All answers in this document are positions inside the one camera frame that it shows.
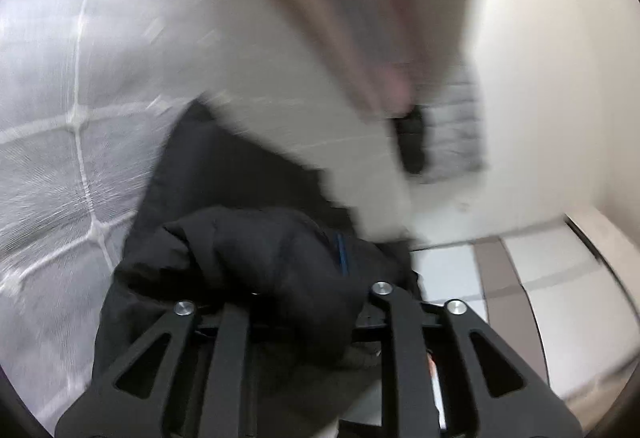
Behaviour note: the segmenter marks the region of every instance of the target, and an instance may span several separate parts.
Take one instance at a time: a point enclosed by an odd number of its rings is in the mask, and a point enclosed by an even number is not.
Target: black metal bracket
[[[282,340],[290,332],[251,321],[250,311],[227,303],[203,316],[192,303],[178,303],[66,411],[56,438],[259,436],[252,341]],[[353,341],[382,345],[382,426],[340,421],[340,438],[582,436],[564,403],[462,301],[434,306],[376,283]],[[440,428],[430,360],[438,370],[446,429]],[[176,386],[178,401],[172,398]]]

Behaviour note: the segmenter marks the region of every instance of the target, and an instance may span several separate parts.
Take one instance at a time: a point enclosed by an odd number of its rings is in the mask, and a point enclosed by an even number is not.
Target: black jacket
[[[406,242],[354,235],[309,170],[190,105],[169,137],[100,314],[94,377],[181,299],[273,301],[316,357],[339,358],[371,284],[417,293]]]

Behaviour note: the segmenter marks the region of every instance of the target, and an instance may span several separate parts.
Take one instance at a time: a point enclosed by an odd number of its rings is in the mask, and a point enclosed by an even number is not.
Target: metal screw
[[[458,299],[454,299],[447,303],[447,310],[453,313],[453,315],[462,315],[466,312],[466,304]]]
[[[384,281],[378,281],[373,284],[371,290],[373,293],[377,293],[378,295],[388,295],[394,290],[394,287]]]
[[[191,315],[196,305],[191,301],[178,301],[174,306],[174,312],[178,315]]]

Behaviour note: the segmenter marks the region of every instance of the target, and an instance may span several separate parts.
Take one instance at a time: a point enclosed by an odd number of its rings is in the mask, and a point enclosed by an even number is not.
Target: white wall
[[[579,0],[602,94],[607,140],[604,213],[640,243],[640,2]]]
[[[420,240],[478,238],[604,198],[602,50],[582,1],[473,0],[466,51],[479,78],[487,170],[414,186]]]

